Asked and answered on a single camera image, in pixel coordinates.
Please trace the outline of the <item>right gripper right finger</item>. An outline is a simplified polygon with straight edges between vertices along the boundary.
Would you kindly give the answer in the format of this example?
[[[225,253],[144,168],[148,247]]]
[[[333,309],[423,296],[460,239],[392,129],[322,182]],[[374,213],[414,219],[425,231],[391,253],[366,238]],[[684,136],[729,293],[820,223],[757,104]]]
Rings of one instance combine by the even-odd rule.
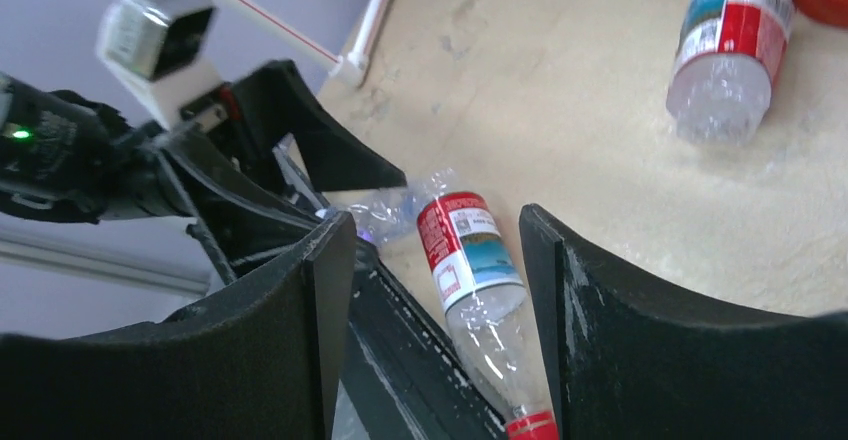
[[[843,439],[847,315],[718,300],[581,237],[537,204],[519,230],[565,439]]]

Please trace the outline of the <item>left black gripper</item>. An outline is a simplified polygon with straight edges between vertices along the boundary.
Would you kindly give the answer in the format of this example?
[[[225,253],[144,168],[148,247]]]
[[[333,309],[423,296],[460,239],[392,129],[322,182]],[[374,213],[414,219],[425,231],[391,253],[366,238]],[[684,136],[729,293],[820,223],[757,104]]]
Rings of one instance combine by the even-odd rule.
[[[399,167],[323,108],[294,61],[269,61],[230,91],[180,107],[176,125],[150,144],[164,178],[165,211],[194,220],[188,234],[224,284],[250,272],[296,272],[332,238],[331,220],[261,186],[283,181],[273,155],[283,137],[294,137],[319,192],[406,185]]]

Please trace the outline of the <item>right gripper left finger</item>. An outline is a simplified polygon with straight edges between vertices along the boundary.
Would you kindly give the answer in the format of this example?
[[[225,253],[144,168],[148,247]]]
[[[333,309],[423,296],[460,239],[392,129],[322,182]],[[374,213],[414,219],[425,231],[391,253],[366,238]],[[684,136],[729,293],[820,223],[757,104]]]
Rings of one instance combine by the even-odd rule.
[[[159,323],[1,338],[5,439],[327,439],[355,263],[350,215]]]

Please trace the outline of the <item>red label cola bottle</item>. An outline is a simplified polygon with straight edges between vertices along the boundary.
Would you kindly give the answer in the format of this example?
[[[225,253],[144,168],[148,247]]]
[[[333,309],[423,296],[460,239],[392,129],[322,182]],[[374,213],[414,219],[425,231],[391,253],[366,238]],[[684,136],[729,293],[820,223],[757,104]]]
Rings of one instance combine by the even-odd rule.
[[[418,235],[454,349],[500,411],[507,438],[558,438],[541,353],[530,342],[531,296],[485,198],[446,168],[345,208],[378,247]]]

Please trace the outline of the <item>small red label bottle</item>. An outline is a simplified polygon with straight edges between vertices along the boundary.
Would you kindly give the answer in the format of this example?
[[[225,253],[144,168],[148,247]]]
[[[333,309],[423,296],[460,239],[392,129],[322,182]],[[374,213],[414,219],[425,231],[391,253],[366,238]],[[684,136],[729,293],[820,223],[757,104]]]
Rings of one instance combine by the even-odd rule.
[[[742,145],[771,108],[793,18],[847,26],[847,0],[690,0],[666,109],[678,137]]]

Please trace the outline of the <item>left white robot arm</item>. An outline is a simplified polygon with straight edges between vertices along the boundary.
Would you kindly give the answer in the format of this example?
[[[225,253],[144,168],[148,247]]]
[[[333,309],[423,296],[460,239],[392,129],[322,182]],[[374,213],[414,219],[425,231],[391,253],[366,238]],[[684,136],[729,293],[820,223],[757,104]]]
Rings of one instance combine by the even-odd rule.
[[[1,78],[4,213],[66,224],[189,217],[188,234],[228,284],[314,230],[327,193],[406,182],[323,108],[290,60],[207,88],[171,130]]]

